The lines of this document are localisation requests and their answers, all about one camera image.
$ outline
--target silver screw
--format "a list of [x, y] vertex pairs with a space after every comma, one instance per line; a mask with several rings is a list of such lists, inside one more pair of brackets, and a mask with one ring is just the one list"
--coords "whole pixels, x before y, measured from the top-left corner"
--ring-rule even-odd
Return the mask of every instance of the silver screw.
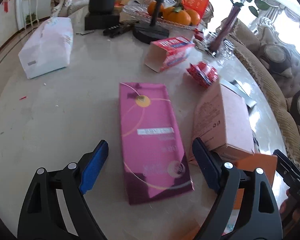
[[261, 168], [256, 168], [256, 172], [259, 173], [259, 174], [263, 174], [263, 169], [261, 169]]
[[70, 169], [70, 170], [73, 170], [73, 169], [75, 169], [77, 167], [77, 164], [76, 163], [69, 163], [68, 164], [68, 169]]
[[42, 173], [44, 173], [44, 168], [40, 168], [40, 169], [38, 169], [38, 170], [37, 170], [37, 173], [38, 173], [38, 174], [42, 174]]
[[225, 163], [224, 166], [225, 166], [227, 169], [232, 169], [232, 168], [233, 168], [233, 164], [232, 164], [232, 163]]

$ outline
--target beige sofa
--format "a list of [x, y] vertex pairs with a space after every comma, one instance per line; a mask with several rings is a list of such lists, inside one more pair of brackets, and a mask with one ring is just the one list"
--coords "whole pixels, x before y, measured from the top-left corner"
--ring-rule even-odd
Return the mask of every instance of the beige sofa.
[[[281, 42], [274, 26], [269, 19], [263, 19], [258, 26], [258, 34], [254, 35], [240, 20], [236, 20], [228, 39], [234, 44], [236, 57], [249, 71], [257, 82], [278, 122], [288, 157], [300, 167], [300, 134], [298, 127], [288, 112], [286, 98], [292, 97], [300, 90], [300, 55], [295, 47]], [[286, 78], [277, 74], [271, 75], [257, 58], [260, 49], [265, 44], [280, 44], [288, 48], [291, 55], [293, 78]]]

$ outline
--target round table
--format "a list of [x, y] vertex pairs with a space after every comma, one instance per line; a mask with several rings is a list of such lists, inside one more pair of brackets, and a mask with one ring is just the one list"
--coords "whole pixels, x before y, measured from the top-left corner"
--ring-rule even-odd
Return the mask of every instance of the round table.
[[[10, 53], [15, 57], [21, 46]], [[204, 88], [187, 74], [189, 63], [202, 60], [192, 49], [189, 58], [162, 73], [143, 64], [148, 45], [132, 33], [114, 39], [102, 31], [75, 35], [70, 65], [28, 80], [17, 64], [0, 96], [0, 217], [16, 235], [20, 209], [30, 181], [39, 167], [64, 168], [91, 152], [101, 139], [109, 143], [109, 157], [85, 200], [109, 240], [181, 239], [201, 225], [216, 194], [200, 169], [190, 165], [194, 191], [163, 201], [130, 206], [123, 178], [119, 119], [119, 82], [164, 83], [167, 87], [185, 150], [191, 145], [194, 107]], [[236, 79], [257, 102], [250, 115], [261, 152], [286, 153], [274, 115], [258, 85], [237, 58], [217, 65], [221, 77]], [[287, 186], [276, 175], [277, 204]], [[75, 234], [62, 191], [59, 203], [69, 232]]]

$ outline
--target hand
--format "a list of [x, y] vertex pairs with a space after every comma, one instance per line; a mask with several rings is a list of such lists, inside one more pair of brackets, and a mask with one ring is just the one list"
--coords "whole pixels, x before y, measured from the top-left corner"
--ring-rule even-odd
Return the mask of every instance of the hand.
[[[286, 191], [286, 194], [289, 197], [290, 193], [288, 190]], [[282, 214], [286, 210], [286, 208], [287, 208], [287, 200], [282, 202], [279, 210], [280, 214]], [[297, 222], [299, 219], [300, 219], [300, 209], [297, 208], [292, 214], [292, 220], [294, 222]]]

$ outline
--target yellow circle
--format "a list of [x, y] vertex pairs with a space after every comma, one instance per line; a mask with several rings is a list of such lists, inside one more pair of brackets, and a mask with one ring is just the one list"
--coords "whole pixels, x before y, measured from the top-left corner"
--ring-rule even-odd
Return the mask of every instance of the yellow circle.
[[140, 107], [147, 107], [151, 104], [151, 101], [149, 97], [141, 95], [136, 98], [136, 103]]

